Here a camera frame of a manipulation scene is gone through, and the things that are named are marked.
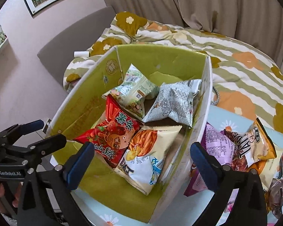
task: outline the blue gripper pad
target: blue gripper pad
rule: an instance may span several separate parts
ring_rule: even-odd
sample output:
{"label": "blue gripper pad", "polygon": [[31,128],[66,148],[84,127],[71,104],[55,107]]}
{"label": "blue gripper pad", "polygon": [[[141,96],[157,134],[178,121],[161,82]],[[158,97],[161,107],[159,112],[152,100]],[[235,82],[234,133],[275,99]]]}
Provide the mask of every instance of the blue gripper pad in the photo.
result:
{"label": "blue gripper pad", "polygon": [[195,142],[191,145],[190,155],[194,164],[198,168],[199,173],[203,178],[203,181],[205,182],[205,185],[209,190],[216,192],[218,189],[218,175],[211,165],[210,155],[206,152],[206,150],[201,146],[199,142]]}
{"label": "blue gripper pad", "polygon": [[26,135],[44,127],[44,122],[42,120],[33,121],[20,126],[21,135]]}
{"label": "blue gripper pad", "polygon": [[69,190],[75,190],[78,188],[93,157],[94,144],[87,142],[80,148],[77,154],[69,158],[69,160],[72,160],[72,166],[70,167],[68,173],[63,175]]}

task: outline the white tube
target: white tube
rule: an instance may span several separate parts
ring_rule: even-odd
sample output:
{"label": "white tube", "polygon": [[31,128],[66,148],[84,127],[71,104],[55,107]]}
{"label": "white tube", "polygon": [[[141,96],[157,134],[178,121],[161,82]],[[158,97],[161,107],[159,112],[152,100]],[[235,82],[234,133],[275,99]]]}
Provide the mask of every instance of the white tube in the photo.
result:
{"label": "white tube", "polygon": [[89,52],[88,51],[76,51],[75,52],[75,58],[88,58],[89,57]]}

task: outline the human hand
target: human hand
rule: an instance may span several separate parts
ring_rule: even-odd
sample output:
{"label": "human hand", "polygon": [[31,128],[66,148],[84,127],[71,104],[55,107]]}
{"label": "human hand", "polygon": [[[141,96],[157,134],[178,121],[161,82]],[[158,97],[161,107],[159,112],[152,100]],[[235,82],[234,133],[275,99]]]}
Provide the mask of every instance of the human hand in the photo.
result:
{"label": "human hand", "polygon": [[[21,185],[21,183],[19,183],[19,185],[18,185],[18,187],[17,187],[17,190],[16,190],[16,194],[15,194],[15,200],[12,202],[12,204],[13,204],[14,207],[18,207],[18,205],[19,205],[19,199],[20,199],[20,194],[21,194],[21,188],[22,188],[22,185]],[[4,186],[3,186],[3,184],[0,184],[0,198],[3,197],[4,194],[5,194]],[[5,210],[3,209],[1,203],[0,203],[0,212],[1,212],[1,213],[5,213]]]}

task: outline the white snack bag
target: white snack bag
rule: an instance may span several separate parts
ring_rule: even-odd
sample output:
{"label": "white snack bag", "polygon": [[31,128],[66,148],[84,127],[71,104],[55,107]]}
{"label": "white snack bag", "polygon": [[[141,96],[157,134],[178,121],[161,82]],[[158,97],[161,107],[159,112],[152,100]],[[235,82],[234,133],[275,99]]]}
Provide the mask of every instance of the white snack bag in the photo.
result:
{"label": "white snack bag", "polygon": [[182,126],[143,126],[132,138],[115,172],[148,195],[157,182],[169,147]]}
{"label": "white snack bag", "polygon": [[159,94],[143,122],[158,121],[164,118],[192,126],[193,123],[193,99],[198,94],[200,79],[163,83]]}

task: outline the comforter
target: comforter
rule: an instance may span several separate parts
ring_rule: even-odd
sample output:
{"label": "comforter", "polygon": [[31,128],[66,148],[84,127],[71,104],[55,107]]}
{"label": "comforter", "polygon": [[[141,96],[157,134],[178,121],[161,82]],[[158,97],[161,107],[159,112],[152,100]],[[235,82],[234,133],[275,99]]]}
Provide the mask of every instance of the comforter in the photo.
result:
{"label": "comforter", "polygon": [[[118,13],[111,26],[89,49],[88,58],[75,58],[64,74],[64,88],[80,79],[112,46],[153,43],[210,55],[218,107],[283,133],[283,74],[263,52],[242,41],[205,31],[161,24],[133,13]],[[239,123],[225,122],[235,130]]]}

